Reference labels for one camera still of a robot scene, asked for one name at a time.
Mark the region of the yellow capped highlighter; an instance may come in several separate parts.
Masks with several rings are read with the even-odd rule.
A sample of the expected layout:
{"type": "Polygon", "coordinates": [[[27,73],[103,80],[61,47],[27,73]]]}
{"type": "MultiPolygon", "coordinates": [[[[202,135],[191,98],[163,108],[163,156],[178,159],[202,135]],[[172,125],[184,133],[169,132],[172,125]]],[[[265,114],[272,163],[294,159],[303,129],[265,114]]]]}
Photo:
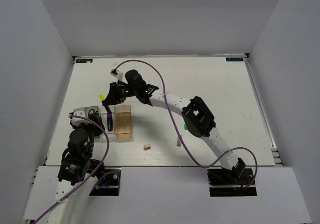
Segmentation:
{"type": "Polygon", "coordinates": [[[105,100],[105,97],[104,97],[103,94],[99,94],[98,96],[99,96],[100,101],[104,101],[105,100]]]}

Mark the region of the purple capped highlighter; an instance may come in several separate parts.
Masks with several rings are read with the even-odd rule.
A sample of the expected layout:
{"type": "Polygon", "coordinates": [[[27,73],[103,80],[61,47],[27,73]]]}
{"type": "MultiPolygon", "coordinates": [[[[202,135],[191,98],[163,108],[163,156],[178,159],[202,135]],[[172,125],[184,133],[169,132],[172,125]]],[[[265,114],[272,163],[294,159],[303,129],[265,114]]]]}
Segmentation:
{"type": "Polygon", "coordinates": [[[113,130],[113,116],[112,113],[107,113],[107,130],[111,132],[113,130]]]}

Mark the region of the black handled scissors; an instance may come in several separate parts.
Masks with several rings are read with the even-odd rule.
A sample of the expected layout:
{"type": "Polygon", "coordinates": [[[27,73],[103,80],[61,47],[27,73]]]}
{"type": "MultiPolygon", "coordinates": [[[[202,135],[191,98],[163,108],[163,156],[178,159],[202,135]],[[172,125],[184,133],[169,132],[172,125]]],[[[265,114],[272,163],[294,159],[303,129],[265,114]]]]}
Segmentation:
{"type": "Polygon", "coordinates": [[[88,112],[88,118],[96,121],[99,119],[99,111],[98,110],[94,110],[94,109],[90,109],[88,112]]]}

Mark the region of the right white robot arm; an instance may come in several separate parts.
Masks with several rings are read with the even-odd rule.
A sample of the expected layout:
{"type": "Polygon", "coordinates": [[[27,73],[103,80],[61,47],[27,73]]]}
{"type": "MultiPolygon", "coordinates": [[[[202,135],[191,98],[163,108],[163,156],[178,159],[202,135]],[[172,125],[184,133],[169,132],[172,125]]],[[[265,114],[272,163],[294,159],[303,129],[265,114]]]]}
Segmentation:
{"type": "Polygon", "coordinates": [[[219,134],[213,113],[204,101],[195,96],[192,99],[165,94],[157,86],[147,84],[136,70],[125,74],[113,69],[110,74],[117,81],[109,86],[109,93],[102,101],[104,107],[124,103],[129,97],[136,97],[142,104],[170,110],[180,115],[187,130],[195,137],[202,139],[219,160],[226,179],[236,184],[244,177],[246,165],[219,134]]]}

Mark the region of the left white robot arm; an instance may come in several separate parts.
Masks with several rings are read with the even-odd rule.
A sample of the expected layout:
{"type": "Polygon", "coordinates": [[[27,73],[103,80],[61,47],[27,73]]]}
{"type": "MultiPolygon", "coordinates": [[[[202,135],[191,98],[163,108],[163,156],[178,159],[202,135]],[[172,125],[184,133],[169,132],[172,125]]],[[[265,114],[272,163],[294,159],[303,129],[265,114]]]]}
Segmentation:
{"type": "Polygon", "coordinates": [[[62,154],[54,204],[48,211],[48,224],[78,224],[85,212],[94,184],[105,180],[103,161],[92,158],[94,140],[105,135],[99,115],[88,117],[70,114],[72,131],[62,154]]]}

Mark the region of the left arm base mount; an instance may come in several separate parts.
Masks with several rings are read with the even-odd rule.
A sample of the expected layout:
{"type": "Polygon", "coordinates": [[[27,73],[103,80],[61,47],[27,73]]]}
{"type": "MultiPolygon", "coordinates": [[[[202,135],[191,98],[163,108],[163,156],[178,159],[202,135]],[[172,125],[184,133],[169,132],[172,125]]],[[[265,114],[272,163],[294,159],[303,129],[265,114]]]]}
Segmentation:
{"type": "Polygon", "coordinates": [[[99,197],[119,196],[121,173],[121,168],[104,168],[104,170],[98,174],[98,180],[89,195],[99,197]]]}

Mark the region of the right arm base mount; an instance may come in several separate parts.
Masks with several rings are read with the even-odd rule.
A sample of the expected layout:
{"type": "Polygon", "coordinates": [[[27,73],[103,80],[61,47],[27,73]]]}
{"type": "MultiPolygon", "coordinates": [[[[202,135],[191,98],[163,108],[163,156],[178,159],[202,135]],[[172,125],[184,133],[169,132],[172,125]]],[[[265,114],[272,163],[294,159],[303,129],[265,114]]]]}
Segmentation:
{"type": "Polygon", "coordinates": [[[223,169],[208,169],[210,197],[256,197],[258,194],[255,182],[245,189],[253,176],[253,171],[250,168],[246,168],[238,179],[223,169]]]}

